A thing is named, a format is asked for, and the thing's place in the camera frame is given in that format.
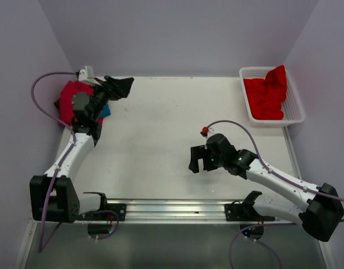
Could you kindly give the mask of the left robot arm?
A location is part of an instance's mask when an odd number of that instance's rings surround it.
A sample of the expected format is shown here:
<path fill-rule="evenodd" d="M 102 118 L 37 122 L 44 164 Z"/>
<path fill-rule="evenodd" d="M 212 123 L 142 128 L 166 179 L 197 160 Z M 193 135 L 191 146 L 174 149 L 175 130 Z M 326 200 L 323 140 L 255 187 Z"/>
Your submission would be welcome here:
<path fill-rule="evenodd" d="M 79 91 L 69 97 L 72 105 L 71 132 L 67 146 L 55 163 L 29 183 L 31 211 L 36 221 L 73 223 L 78 216 L 90 214 L 103 220 L 109 213 L 107 198 L 101 192 L 79 196 L 74 179 L 85 158 L 97 145 L 102 132 L 100 115 L 109 101 L 128 97 L 134 78 L 95 78 L 92 92 Z"/>

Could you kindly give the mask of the crimson t-shirt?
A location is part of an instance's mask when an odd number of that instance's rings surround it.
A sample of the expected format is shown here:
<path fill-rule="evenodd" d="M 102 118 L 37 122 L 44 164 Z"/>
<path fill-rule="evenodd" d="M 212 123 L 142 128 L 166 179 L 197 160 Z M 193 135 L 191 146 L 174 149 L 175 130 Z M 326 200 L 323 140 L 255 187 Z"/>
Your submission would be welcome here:
<path fill-rule="evenodd" d="M 69 81 L 63 88 L 60 93 L 60 108 L 59 111 L 59 118 L 73 118 L 73 104 L 72 98 L 78 92 L 85 92 L 89 95 L 93 93 L 93 89 L 91 86 L 84 84 L 79 81 Z"/>

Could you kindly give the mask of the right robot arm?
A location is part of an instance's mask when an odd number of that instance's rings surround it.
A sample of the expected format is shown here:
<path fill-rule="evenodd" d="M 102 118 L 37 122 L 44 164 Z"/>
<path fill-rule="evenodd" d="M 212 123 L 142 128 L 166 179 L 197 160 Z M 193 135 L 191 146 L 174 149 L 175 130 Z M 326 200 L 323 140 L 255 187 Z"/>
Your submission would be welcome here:
<path fill-rule="evenodd" d="M 251 191 L 242 202 L 224 206 L 227 221 L 272 221 L 281 219 L 302 226 L 313 238 L 327 242 L 344 216 L 336 189 L 324 183 L 311 184 L 292 177 L 264 162 L 247 149 L 237 150 L 220 133 L 207 138 L 204 145 L 190 149 L 189 170 L 223 168 L 229 174 L 258 183 L 274 192 L 267 195 Z"/>

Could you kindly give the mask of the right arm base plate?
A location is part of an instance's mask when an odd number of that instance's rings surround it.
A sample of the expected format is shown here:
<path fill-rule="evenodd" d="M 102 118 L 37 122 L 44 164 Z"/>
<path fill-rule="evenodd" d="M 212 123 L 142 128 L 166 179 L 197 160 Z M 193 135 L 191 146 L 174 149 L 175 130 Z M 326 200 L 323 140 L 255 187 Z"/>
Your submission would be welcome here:
<path fill-rule="evenodd" d="M 232 203 L 224 204 L 224 214 L 226 221 L 274 221 L 273 216 L 262 216 L 257 213 L 253 207 L 254 202 L 247 201 L 233 201 Z"/>

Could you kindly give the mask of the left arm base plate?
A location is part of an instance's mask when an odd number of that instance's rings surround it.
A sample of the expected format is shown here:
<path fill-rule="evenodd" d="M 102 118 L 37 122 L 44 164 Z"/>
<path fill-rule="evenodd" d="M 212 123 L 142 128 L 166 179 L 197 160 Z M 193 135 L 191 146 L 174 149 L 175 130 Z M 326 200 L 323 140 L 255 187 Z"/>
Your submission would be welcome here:
<path fill-rule="evenodd" d="M 125 203 L 108 203 L 102 209 L 81 214 L 76 217 L 77 221 L 125 221 L 126 217 Z"/>

